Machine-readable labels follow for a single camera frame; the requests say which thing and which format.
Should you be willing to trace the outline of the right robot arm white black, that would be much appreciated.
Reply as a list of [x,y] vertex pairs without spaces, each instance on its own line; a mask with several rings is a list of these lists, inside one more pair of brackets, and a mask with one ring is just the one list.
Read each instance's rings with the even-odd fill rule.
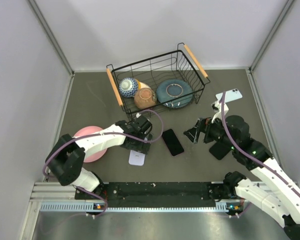
[[217,118],[199,118],[184,135],[194,144],[204,134],[204,143],[214,142],[209,152],[222,160],[228,153],[271,190],[252,183],[234,171],[225,175],[223,192],[229,198],[243,198],[272,217],[291,240],[300,240],[300,188],[283,171],[272,153],[250,135],[250,127],[238,115],[225,119],[226,127]]

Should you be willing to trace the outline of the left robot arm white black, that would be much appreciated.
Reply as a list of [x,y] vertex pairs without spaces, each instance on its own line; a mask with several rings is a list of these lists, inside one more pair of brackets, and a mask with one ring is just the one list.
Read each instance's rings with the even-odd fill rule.
[[43,169],[49,169],[60,185],[72,185],[80,193],[99,198],[104,192],[104,183],[96,173],[83,167],[84,161],[117,146],[147,154],[151,146],[152,128],[151,122],[139,115],[131,121],[121,120],[85,136],[64,134],[52,148]]

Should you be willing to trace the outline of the black screen smartphone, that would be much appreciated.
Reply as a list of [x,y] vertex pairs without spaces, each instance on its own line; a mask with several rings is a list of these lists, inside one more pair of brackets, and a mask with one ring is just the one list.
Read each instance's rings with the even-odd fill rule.
[[185,151],[172,129],[163,131],[161,137],[173,157],[180,155]]

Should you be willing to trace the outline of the light blue smartphone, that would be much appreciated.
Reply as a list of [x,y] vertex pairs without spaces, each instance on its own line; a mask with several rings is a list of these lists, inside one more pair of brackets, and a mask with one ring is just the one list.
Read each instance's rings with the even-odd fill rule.
[[[217,93],[215,95],[216,97],[216,102],[220,102],[220,100],[222,99],[223,96],[223,92]],[[225,98],[224,98],[224,103],[227,104],[229,102],[233,102],[239,99],[242,99],[243,95],[241,94],[241,92],[237,89],[231,89],[231,90],[227,90],[225,91]]]

